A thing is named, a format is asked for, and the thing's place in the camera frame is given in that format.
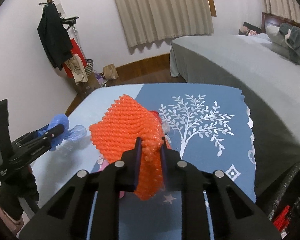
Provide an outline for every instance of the grey blanket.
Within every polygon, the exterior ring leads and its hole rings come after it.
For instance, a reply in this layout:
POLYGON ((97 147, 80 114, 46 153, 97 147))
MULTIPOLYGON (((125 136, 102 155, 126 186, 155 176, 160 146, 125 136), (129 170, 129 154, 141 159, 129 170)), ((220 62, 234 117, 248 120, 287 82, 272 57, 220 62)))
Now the grey blanket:
POLYGON ((287 23, 282 23, 279 28, 279 32, 285 36, 288 34, 289 29, 291 30, 290 38, 287 40, 289 45, 289 56, 291 61, 298 63, 300 60, 300 28, 296 26, 291 26, 287 23))
POLYGON ((254 123, 257 195, 300 161, 300 66, 267 46, 252 36, 191 36, 172 41, 170 53, 172 76, 242 90, 254 123))

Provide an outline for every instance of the clothing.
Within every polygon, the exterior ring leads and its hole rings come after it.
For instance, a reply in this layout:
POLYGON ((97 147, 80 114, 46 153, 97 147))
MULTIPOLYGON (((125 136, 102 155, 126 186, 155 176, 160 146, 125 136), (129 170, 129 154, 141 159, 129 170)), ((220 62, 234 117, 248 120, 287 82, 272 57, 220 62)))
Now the clothing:
POLYGON ((61 64, 72 58, 73 45, 53 3, 43 8, 38 34, 52 66, 61 70, 61 64))
MULTIPOLYGON (((72 55, 78 54, 80 59, 82 60, 83 66, 86 67, 87 66, 87 62, 84 58, 83 53, 81 52, 77 42, 75 41, 75 39, 71 39, 71 44, 73 46, 73 48, 71 49, 71 53, 72 55)), ((62 64, 64 70, 66 71, 67 75, 69 78, 73 78, 73 74, 71 72, 71 70, 67 67, 66 64, 62 64)))
POLYGON ((286 36, 288 34, 288 31, 292 29, 292 25, 289 23, 282 23, 279 28, 279 33, 281 33, 283 36, 286 36))
POLYGON ((67 67, 71 70, 75 82, 78 84, 79 82, 87 82, 88 77, 84 70, 84 66, 82 60, 78 56, 78 54, 73 55, 73 57, 65 62, 67 67))
POLYGON ((292 48, 289 51, 290 59, 295 63, 298 62, 300 60, 300 28, 292 27, 287 43, 292 48))
POLYGON ((279 33, 285 37, 285 42, 289 46, 290 60, 298 63, 300 60, 300 28, 288 23, 282 23, 279 33))

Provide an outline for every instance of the star pattern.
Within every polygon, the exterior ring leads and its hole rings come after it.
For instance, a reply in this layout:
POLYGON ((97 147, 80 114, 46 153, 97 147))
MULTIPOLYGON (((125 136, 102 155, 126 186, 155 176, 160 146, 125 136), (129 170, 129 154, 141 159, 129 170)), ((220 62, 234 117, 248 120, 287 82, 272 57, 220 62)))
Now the star pattern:
POLYGON ((168 195, 168 196, 166 196, 166 195, 163 195, 164 197, 165 197, 165 201, 163 201, 163 203, 165 203, 165 202, 169 202, 170 204, 172 204, 172 200, 175 200, 176 198, 175 197, 173 197, 171 194, 170 195, 168 195))

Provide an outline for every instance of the orange knitted cloth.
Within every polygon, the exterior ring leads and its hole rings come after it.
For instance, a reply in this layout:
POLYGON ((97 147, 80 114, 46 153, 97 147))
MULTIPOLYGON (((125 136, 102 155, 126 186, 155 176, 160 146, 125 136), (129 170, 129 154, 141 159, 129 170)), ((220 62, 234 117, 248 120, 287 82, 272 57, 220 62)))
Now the orange knitted cloth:
POLYGON ((158 119, 136 100, 123 95, 89 130, 92 143, 109 163, 120 160, 123 152, 134 148, 136 138, 141 138, 139 184, 134 193, 141 200, 153 197, 163 184, 159 150, 164 133, 158 119))

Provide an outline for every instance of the paper bag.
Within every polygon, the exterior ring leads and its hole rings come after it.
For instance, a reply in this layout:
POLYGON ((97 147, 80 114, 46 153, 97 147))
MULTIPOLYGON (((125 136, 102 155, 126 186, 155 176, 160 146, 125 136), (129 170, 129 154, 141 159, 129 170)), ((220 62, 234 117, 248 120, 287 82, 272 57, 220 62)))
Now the paper bag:
POLYGON ((117 70, 115 69, 114 64, 105 66, 103 68, 103 74, 107 80, 117 79, 119 77, 117 70))

